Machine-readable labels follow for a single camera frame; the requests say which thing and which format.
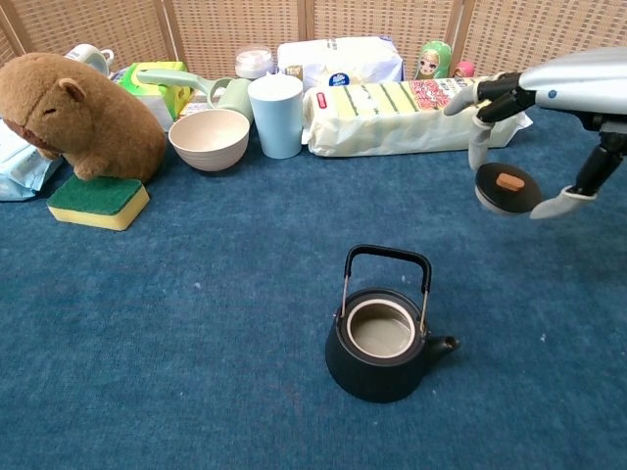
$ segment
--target teapot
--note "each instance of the teapot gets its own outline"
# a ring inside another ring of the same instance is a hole
[[[422,308],[405,295],[385,288],[362,289],[347,297],[357,255],[402,259],[422,268]],[[391,402],[410,395],[439,359],[459,347],[452,336],[432,336],[425,316],[431,263],[418,253],[356,245],[344,267],[342,303],[325,345],[325,360],[335,382],[366,401]]]

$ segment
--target package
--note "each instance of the package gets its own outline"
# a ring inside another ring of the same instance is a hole
[[[358,36],[287,42],[276,50],[279,73],[295,75],[303,90],[316,86],[401,81],[403,59],[386,37]]]
[[[0,119],[0,201],[32,198],[63,161],[44,159]]]
[[[442,110],[451,97],[476,79],[438,78],[312,88],[303,99],[303,144],[321,157],[467,149],[476,107],[449,117]],[[531,123],[524,113],[497,122],[490,147],[504,147],[519,129]]]
[[[114,81],[143,101],[164,131],[168,131],[189,101],[193,90],[187,86],[142,83],[135,76],[136,71],[150,69],[187,71],[187,67],[182,62],[142,62],[128,67],[124,75]]]

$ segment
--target toy figure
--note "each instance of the toy figure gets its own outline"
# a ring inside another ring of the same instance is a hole
[[[145,183],[166,152],[166,135],[146,105],[87,64],[56,54],[24,54],[0,69],[0,116],[46,159],[65,157],[82,180]]]
[[[442,41],[427,42],[420,49],[420,60],[414,79],[446,78],[451,65],[451,46]]]
[[[474,64],[471,62],[460,62],[455,70],[453,71],[453,77],[455,78],[465,78],[474,76]]]

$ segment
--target white cup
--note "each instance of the white cup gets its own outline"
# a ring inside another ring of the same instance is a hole
[[[271,159],[298,155],[303,144],[303,82],[295,76],[267,74],[248,86],[262,152]]]
[[[111,49],[101,51],[91,44],[78,44],[66,54],[66,57],[73,61],[83,62],[109,76],[109,67],[114,62],[114,51]]]

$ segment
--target wicker panel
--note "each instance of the wicker panel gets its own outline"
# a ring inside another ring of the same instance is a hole
[[[187,67],[206,78],[235,75],[240,47],[263,44],[275,56],[279,44],[298,40],[296,0],[171,3]]]
[[[316,0],[315,38],[380,34],[392,38],[413,76],[422,45],[444,40],[453,0]]]
[[[66,54],[80,43],[116,54],[113,70],[167,60],[152,0],[14,0],[35,51]]]
[[[569,52],[627,45],[627,2],[476,0],[462,58],[477,72],[520,71]]]
[[[7,36],[0,30],[0,67],[15,57],[11,50]]]

